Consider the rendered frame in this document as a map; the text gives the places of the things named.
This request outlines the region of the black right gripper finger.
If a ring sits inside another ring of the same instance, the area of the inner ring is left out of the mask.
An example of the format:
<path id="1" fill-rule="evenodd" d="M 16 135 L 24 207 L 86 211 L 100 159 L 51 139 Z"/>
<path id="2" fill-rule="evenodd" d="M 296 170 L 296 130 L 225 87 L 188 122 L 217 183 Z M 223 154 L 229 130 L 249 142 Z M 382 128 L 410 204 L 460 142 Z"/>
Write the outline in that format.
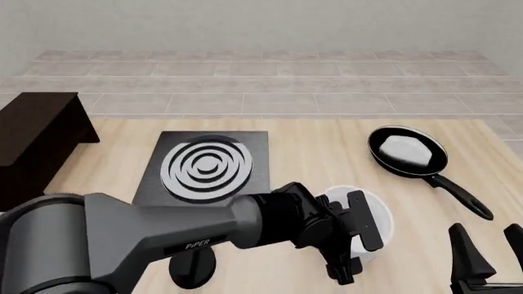
<path id="1" fill-rule="evenodd" d="M 452 250 L 451 278 L 490 278 L 497 272 L 481 255 L 460 223 L 449 227 Z"/>
<path id="2" fill-rule="evenodd" d="M 518 224 L 511 224 L 503 230 L 503 233 L 518 260 L 521 271 L 523 271 L 523 227 Z"/>

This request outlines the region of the dark brown wooden cabinet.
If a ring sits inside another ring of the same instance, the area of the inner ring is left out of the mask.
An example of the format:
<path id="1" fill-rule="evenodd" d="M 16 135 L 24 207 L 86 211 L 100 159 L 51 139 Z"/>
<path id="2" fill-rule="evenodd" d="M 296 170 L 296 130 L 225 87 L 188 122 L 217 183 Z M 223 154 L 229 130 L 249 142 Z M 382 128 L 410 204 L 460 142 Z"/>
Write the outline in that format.
<path id="1" fill-rule="evenodd" d="M 0 109 L 0 212 L 42 196 L 78 144 L 99 141 L 78 93 L 20 93 Z"/>

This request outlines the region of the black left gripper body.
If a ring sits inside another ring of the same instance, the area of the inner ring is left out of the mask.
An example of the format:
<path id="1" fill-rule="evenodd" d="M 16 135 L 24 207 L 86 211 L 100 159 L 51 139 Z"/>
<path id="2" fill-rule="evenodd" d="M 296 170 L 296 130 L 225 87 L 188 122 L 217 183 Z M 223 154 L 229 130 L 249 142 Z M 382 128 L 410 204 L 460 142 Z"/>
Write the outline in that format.
<path id="1" fill-rule="evenodd" d="M 315 246 L 326 261 L 327 274 L 339 285 L 353 283 L 352 271 L 362 270 L 362 266 L 360 261 L 356 262 L 358 266 L 352 266 L 351 241 L 360 232 L 351 210 L 343 208 L 339 202 L 331 203 L 326 195 L 320 195 L 316 200 L 328 213 L 329 232 Z"/>

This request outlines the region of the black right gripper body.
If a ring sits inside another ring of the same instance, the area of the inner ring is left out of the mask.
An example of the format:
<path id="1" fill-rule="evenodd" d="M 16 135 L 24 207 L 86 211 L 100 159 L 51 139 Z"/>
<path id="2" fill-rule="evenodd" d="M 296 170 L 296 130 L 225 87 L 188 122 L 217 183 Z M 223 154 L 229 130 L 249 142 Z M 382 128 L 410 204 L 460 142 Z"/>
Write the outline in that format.
<path id="1" fill-rule="evenodd" d="M 488 283 L 488 274 L 451 274 L 450 288 L 453 294 L 523 294 L 523 283 Z"/>

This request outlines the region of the black frying pan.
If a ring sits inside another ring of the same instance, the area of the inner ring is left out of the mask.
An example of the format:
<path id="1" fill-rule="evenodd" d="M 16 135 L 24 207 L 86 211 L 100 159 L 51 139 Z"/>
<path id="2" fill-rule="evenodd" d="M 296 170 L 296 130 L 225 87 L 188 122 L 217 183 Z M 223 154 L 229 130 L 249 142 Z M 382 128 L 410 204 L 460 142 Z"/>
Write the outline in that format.
<path id="1" fill-rule="evenodd" d="M 484 220 L 494 214 L 478 198 L 440 174 L 449 156 L 444 146 L 423 131 L 403 126 L 385 126 L 369 134 L 369 152 L 379 166 L 404 178 L 418 178 L 432 188 L 442 188 L 464 207 Z"/>

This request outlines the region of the white bowl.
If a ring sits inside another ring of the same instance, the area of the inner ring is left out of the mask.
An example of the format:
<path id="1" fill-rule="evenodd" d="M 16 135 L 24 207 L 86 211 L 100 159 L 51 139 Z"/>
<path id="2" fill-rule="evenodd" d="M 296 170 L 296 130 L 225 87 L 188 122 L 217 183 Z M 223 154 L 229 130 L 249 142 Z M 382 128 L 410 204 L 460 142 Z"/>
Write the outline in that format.
<path id="1" fill-rule="evenodd" d="M 327 188 L 323 194 L 329 198 L 330 202 L 338 202 L 343 208 L 348 208 L 349 203 L 346 195 L 355 190 L 361 190 L 364 193 L 369 209 L 372 212 L 374 222 L 378 228 L 378 232 L 383 241 L 383 248 L 392 240 L 395 224 L 389 210 L 389 207 L 375 194 L 363 188 L 358 188 L 352 185 L 335 185 Z M 378 254 L 378 251 L 368 252 L 364 249 L 360 236 L 355 237 L 351 241 L 351 256 L 359 257 L 361 264 L 368 264 Z"/>

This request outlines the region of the flat black stove plate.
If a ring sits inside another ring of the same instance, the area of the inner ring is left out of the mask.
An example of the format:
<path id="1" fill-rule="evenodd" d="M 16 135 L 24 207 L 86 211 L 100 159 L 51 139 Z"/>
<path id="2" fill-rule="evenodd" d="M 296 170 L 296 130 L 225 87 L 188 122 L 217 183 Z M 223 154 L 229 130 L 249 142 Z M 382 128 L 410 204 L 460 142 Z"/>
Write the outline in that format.
<path id="1" fill-rule="evenodd" d="M 162 131 L 132 202 L 223 207 L 269 192 L 267 131 Z"/>

